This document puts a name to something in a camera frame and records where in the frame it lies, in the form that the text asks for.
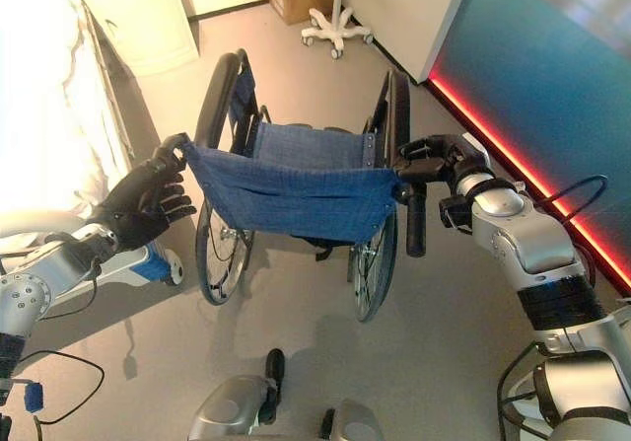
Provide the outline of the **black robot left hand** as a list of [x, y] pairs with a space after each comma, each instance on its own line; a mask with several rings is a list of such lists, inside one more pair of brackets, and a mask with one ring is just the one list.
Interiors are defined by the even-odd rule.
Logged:
[[196, 212], [181, 185], [184, 168], [185, 161], [173, 149], [158, 148], [114, 187], [87, 222], [112, 231], [120, 252], [150, 243], [174, 222]]

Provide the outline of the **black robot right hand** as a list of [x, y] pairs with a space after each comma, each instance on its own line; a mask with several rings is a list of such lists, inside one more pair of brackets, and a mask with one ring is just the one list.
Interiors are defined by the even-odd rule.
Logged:
[[393, 169], [409, 184], [455, 186], [469, 175], [493, 174], [485, 153], [455, 134], [429, 135], [401, 145]]

